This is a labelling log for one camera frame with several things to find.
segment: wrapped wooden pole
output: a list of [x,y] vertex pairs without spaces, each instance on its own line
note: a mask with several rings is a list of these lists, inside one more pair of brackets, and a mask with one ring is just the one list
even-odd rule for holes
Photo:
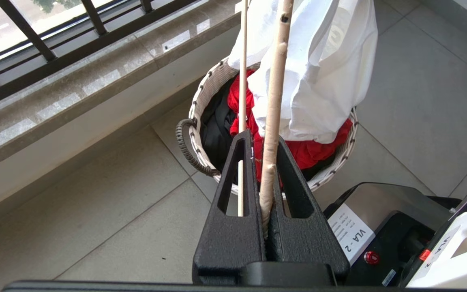
[[[246,35],[248,33],[248,0],[243,0],[241,10],[242,55],[239,70],[239,133],[246,129]],[[237,181],[237,215],[244,216],[244,163],[239,161]]]
[[264,138],[264,152],[261,178],[261,213],[263,231],[268,232],[268,222],[273,204],[273,186],[276,179],[276,150],[278,147],[278,129],[280,127],[280,106],[284,87],[284,69],[287,58],[287,42],[291,26],[293,0],[280,0],[277,13],[277,30],[274,40],[274,59],[269,74],[268,111]]

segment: window railing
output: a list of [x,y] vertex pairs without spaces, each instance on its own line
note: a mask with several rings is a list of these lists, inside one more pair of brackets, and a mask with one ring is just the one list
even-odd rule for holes
[[27,38],[0,52],[0,101],[197,0],[79,1],[86,13],[37,34],[11,0],[0,0]]

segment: tiled floor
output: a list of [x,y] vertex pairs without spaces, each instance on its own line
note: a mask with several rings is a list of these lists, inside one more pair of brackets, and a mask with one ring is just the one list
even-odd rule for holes
[[[467,192],[467,35],[416,0],[375,0],[380,37],[356,149],[315,192],[362,181]],[[180,154],[185,102],[0,220],[0,290],[18,279],[191,281],[215,181]],[[235,211],[235,198],[231,200]]]

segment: black metal bar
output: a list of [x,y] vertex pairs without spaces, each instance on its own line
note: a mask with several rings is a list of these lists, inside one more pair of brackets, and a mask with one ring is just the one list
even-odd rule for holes
[[33,28],[28,24],[23,15],[19,13],[17,8],[10,2],[10,0],[0,0],[0,7],[10,17],[17,27],[26,35],[26,37],[32,42],[32,44],[41,52],[44,58],[48,61],[52,61],[56,58],[54,52],[48,48],[44,41],[35,33]]
[[100,19],[99,13],[93,5],[93,2],[91,0],[82,0],[82,4],[89,15],[89,19],[91,19],[91,22],[93,22],[93,25],[95,26],[96,32],[98,32],[99,35],[105,34],[107,30],[105,29],[102,19]]
[[34,84],[37,81],[42,80],[43,78],[54,74],[55,72],[62,70],[69,65],[83,59],[86,56],[91,55],[92,53],[113,44],[115,41],[118,41],[132,33],[135,33],[137,30],[152,24],[153,22],[178,11],[183,7],[195,2],[196,0],[174,0],[172,2],[163,5],[162,7],[155,9],[152,13],[145,14],[139,18],[133,19],[130,22],[127,22],[120,28],[110,31],[102,37],[95,39],[94,41],[87,43],[66,55],[58,57],[53,61],[31,71],[23,76],[17,77],[8,83],[0,86],[0,100],[5,99],[6,97],[14,94],[15,92],[26,88]]
[[150,5],[150,0],[139,0],[141,2],[141,8],[145,13],[152,11],[152,5]]

